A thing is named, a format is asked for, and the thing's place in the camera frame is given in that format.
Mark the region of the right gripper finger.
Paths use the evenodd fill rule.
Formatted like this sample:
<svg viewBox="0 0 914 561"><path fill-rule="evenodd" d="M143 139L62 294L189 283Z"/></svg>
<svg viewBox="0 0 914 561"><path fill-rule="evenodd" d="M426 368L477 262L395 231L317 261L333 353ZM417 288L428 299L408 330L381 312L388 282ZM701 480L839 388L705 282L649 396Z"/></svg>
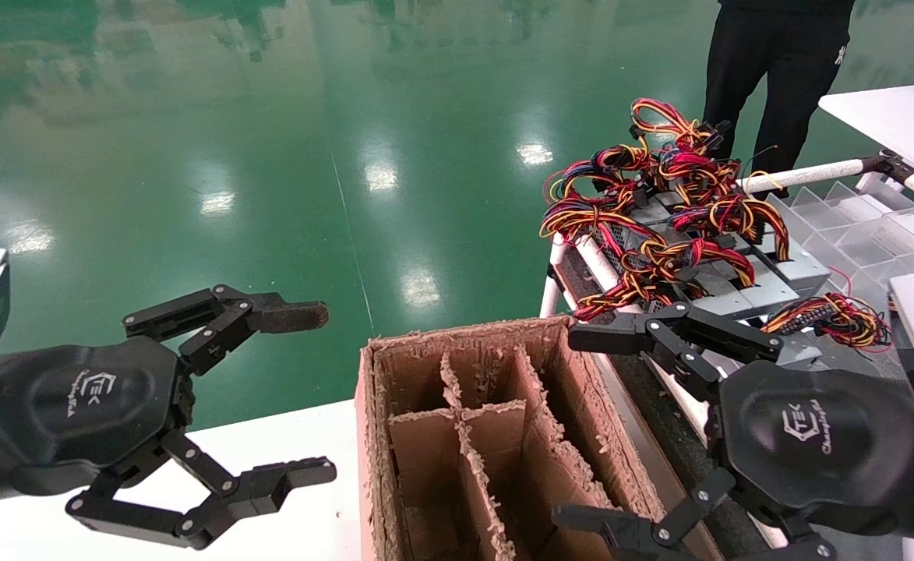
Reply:
<svg viewBox="0 0 914 561"><path fill-rule="evenodd" d="M688 394L711 402L717 398L721 376L700 349L748 365L755 360L776 362L783 341L731 317L675 303L652 315L621 313L610 324L575 323L568 330L568 347L591 354L652 355Z"/></svg>
<svg viewBox="0 0 914 561"><path fill-rule="evenodd" d="M735 498L737 479L717 467L657 523L616 509L560 504L552 509L557 527L591 532L613 560L696 560L683 550L684 538L726 498ZM738 560L835 560L837 550L801 518L776 517L787 545L739 556Z"/></svg>

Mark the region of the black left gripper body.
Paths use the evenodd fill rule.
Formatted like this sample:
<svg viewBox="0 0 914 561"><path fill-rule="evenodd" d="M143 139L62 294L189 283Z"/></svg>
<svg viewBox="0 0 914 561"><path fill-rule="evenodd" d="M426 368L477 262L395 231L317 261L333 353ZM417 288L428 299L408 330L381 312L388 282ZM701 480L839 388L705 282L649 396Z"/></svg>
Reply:
<svg viewBox="0 0 914 561"><path fill-rule="evenodd" d="M61 495L192 422L192 380L147 337L0 355L0 499Z"/></svg>

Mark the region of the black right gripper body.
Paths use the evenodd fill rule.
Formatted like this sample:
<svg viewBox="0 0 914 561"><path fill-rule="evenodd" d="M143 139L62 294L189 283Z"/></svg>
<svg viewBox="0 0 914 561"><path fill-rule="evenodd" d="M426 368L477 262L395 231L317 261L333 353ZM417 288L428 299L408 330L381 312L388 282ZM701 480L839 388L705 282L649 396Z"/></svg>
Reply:
<svg viewBox="0 0 914 561"><path fill-rule="evenodd" d="M914 538L914 399L897 380L752 362L718 384L718 426L760 521Z"/></svg>

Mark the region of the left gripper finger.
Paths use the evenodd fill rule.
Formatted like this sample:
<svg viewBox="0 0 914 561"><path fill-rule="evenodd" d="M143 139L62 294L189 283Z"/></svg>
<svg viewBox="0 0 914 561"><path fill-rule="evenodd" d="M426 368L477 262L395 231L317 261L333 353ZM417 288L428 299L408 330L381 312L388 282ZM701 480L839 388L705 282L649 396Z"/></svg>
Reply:
<svg viewBox="0 0 914 561"><path fill-rule="evenodd" d="M325 326L325 302L286 302L278 292L246 294L215 285L123 317L126 337L156 342L191 333L178 349L186 374L202 376L255 333L303 333Z"/></svg>
<svg viewBox="0 0 914 561"><path fill-rule="evenodd" d="M142 482L174 461L208 492L185 513L118 500L122 487ZM277 513L297 488L334 482L336 465L325 456L272 463L233 475L183 431L154 436L65 505L72 519L92 531L204 550L240 520Z"/></svg>

